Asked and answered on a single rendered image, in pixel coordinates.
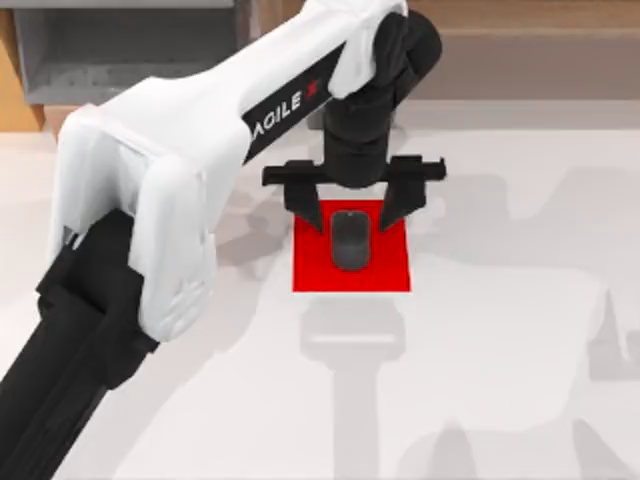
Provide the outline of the black computer mouse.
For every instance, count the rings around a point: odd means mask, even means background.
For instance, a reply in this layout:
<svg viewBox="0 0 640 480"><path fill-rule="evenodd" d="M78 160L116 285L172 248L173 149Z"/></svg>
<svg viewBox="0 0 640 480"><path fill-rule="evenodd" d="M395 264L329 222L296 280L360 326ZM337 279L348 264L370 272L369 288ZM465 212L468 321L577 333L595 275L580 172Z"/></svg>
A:
<svg viewBox="0 0 640 480"><path fill-rule="evenodd" d="M330 216L333 264L344 271L358 271L370 260L371 221L361 210L339 210Z"/></svg>

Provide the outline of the red square mat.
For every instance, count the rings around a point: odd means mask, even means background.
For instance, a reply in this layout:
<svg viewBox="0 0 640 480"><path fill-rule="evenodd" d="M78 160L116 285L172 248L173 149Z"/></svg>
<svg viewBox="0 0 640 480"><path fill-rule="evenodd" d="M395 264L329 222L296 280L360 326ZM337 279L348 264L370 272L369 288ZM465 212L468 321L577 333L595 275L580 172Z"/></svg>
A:
<svg viewBox="0 0 640 480"><path fill-rule="evenodd" d="M411 274L405 222L379 230L380 200L322 200L323 231L299 217L294 219L292 290L297 293L406 293ZM331 215L361 210L371 223L370 259L365 268L344 271L332 259Z"/></svg>

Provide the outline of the brown wooden cabinet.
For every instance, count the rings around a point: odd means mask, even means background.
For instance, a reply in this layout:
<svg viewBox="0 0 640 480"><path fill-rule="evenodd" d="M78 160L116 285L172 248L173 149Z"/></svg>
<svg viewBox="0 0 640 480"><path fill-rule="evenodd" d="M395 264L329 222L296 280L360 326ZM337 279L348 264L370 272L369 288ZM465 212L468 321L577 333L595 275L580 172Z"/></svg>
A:
<svg viewBox="0 0 640 480"><path fill-rule="evenodd" d="M409 0L443 56L433 100L640 100L640 0Z"/></svg>

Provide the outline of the grey cabinet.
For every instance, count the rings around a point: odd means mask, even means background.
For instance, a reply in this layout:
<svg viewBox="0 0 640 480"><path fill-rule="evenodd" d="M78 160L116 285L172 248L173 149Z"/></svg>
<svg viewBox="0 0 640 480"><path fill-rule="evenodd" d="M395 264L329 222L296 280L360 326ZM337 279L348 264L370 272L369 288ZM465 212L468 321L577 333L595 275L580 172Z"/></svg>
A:
<svg viewBox="0 0 640 480"><path fill-rule="evenodd" d="M152 76L208 70L262 32L261 0L0 0L25 100L101 103Z"/></svg>

